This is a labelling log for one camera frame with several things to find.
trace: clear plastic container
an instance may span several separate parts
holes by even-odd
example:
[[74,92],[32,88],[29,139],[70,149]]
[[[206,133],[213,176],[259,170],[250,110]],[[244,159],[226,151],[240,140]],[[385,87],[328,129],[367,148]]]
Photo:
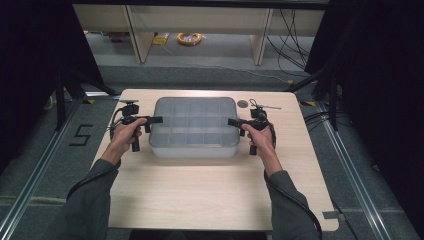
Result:
[[163,97],[156,102],[149,143],[160,158],[227,158],[237,152],[236,103],[229,97]]

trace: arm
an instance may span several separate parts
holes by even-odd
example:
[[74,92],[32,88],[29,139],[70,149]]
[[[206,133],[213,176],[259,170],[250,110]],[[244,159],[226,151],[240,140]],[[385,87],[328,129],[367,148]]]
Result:
[[41,239],[106,239],[110,212],[110,189],[118,175],[122,155],[128,151],[134,131],[141,135],[139,125],[145,119],[115,129],[112,141],[85,179],[107,172],[81,185],[67,200]]
[[[278,188],[308,206],[303,194],[296,190],[289,174],[283,170],[272,144],[269,127],[257,131],[247,124],[242,125],[251,138],[250,145],[257,147],[257,155],[265,167],[265,180],[273,188]],[[320,234],[314,223],[302,208],[267,186],[272,206],[273,239],[319,239]]]

